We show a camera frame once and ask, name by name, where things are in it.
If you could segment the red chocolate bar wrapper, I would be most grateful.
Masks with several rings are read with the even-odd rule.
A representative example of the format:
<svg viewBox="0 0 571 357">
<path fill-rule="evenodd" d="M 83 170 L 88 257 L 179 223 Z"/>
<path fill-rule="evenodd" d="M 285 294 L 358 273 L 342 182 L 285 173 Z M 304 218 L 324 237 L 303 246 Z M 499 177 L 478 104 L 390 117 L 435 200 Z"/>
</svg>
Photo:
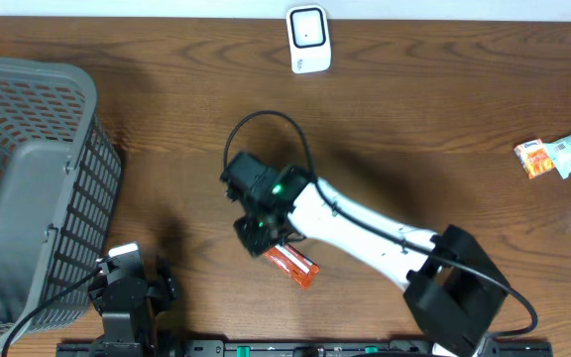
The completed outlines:
<svg viewBox="0 0 571 357">
<path fill-rule="evenodd" d="M 320 268 L 291 245 L 276 245 L 263 256 L 291 277 L 302 289 L 307 290 Z"/>
</svg>

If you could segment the orange tissue packet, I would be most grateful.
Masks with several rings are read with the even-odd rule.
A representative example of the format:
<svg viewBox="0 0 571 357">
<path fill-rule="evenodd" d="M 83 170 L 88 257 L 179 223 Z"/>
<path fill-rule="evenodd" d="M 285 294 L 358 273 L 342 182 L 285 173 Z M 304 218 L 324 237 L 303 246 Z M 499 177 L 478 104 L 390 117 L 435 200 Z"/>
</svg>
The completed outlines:
<svg viewBox="0 0 571 357">
<path fill-rule="evenodd" d="M 540 139 L 516 145 L 514 153 L 529 179 L 534 179 L 555 169 Z"/>
</svg>

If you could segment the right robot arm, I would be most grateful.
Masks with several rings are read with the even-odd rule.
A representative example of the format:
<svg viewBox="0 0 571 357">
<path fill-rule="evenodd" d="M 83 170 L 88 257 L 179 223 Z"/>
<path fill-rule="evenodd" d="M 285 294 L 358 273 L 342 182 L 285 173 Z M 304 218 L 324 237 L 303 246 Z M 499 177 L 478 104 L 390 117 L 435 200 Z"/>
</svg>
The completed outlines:
<svg viewBox="0 0 571 357">
<path fill-rule="evenodd" d="M 245 211 L 234 229 L 251 255 L 285 244 L 291 234 L 332 245 L 401 289 L 416 324 L 435 344 L 455 356 L 479 355 L 508 282 L 470 233 L 454 225 L 436 233 L 399 223 L 301 167 L 278 171 L 249 153 L 226 164 L 220 178 Z"/>
</svg>

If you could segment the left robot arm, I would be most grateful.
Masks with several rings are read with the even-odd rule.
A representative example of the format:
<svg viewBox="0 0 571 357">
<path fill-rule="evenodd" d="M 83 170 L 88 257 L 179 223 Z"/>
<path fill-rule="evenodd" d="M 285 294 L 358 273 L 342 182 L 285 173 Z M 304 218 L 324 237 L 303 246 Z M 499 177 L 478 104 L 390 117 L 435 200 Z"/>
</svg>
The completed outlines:
<svg viewBox="0 0 571 357">
<path fill-rule="evenodd" d="M 101 273 L 88 287 L 88 296 L 99 313 L 103 334 L 89 346 L 91 357 L 177 357 L 181 345 L 170 331 L 160 331 L 159 313 L 169 310 L 179 296 L 179 286 L 168 261 L 156 260 L 157 278 L 148 281 L 139 253 L 106 257 Z"/>
</svg>

